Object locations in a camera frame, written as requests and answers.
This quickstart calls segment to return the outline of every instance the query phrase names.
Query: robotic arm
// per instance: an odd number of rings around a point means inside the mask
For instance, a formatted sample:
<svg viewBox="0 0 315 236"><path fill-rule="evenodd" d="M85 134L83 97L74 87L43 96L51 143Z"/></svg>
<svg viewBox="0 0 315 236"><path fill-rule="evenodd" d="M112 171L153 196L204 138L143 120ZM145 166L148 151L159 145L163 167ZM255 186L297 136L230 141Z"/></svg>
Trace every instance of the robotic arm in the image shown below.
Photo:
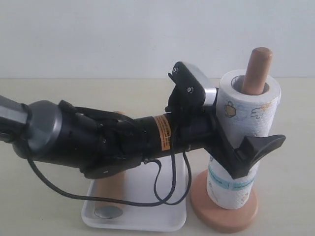
<svg viewBox="0 0 315 236"><path fill-rule="evenodd" d="M78 168L86 178L98 179L142 162L158 163L160 157L174 157L181 152L184 155L199 148L207 150L236 179L246 176L257 161L285 141L284 135L245 137L234 149L216 117L218 88L188 63L177 62L168 75L175 87L165 114L157 117L131 119L114 112L75 107L66 101L26 105L0 96L0 140L12 144L15 153L27 159L44 182L34 161Z"/></svg>

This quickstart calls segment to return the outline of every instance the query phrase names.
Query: paper towel roll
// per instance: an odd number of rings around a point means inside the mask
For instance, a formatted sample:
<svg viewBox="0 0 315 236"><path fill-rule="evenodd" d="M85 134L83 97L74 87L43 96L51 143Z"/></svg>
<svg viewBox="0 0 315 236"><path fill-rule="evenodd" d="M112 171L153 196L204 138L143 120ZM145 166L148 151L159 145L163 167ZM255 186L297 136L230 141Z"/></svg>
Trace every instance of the paper towel roll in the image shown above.
<svg viewBox="0 0 315 236"><path fill-rule="evenodd" d="M246 70L226 73L220 80L217 117L234 148L238 148L245 135L268 136L277 106L281 99L278 82L268 75L262 95L240 93ZM225 209L239 209L249 199L257 162L246 177L233 180L229 173L210 157L207 176L209 197Z"/></svg>

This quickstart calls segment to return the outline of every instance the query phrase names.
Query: wooden base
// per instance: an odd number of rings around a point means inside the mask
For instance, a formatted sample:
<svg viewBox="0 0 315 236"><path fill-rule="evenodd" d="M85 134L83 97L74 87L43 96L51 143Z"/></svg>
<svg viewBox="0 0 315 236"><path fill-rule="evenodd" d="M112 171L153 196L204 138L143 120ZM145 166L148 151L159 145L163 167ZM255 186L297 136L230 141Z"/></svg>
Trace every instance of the wooden base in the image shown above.
<svg viewBox="0 0 315 236"><path fill-rule="evenodd" d="M221 233L235 233L246 229L258 212L258 200L252 189L243 207L227 210L216 205L208 196L207 170L200 173L191 185L190 201L197 217L206 225Z"/></svg>

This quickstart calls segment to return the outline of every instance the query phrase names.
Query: beige table surface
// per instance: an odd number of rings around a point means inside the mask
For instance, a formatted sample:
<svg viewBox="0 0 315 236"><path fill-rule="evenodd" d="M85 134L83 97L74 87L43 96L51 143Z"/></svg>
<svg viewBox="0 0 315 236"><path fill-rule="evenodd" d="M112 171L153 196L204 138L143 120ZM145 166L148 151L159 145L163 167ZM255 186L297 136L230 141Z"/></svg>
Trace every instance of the beige table surface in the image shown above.
<svg viewBox="0 0 315 236"><path fill-rule="evenodd" d="M212 81L218 85L219 80ZM315 78L278 81L283 95L270 134L285 134L287 140L261 161L254 183L260 204L257 218L235 235L315 234ZM133 118L162 114L173 87L168 79L0 80L0 94L18 102L64 99L75 106L124 111ZM205 151L192 151L188 157L194 177L207 168ZM90 181L78 170L38 166L61 189L86 194ZM189 201L185 225L172 233L92 229L82 222L82 205L46 187L11 145L0 143L1 236L219 235L196 218Z"/></svg>

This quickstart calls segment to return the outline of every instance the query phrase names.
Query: white tray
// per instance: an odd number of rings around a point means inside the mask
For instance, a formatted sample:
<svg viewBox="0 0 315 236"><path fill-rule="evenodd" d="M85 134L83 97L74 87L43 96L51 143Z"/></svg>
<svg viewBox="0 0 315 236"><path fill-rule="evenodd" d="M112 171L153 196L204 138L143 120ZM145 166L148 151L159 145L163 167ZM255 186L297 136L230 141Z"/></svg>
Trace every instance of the white tray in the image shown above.
<svg viewBox="0 0 315 236"><path fill-rule="evenodd" d="M176 188L169 203L179 200L186 190L186 166L182 154L176 154ZM167 196L172 184L170 156L160 158L162 169L157 180L157 192L161 198ZM158 200L154 196L153 185L158 173L156 163L149 163L128 170L125 181L125 200L151 203ZM94 181L91 182L87 195L93 196ZM83 222L93 228L172 232L179 230L186 221L186 200L175 206L161 205L154 207L124 206L122 216L115 219L102 219L94 214L94 202L84 201L82 208Z"/></svg>

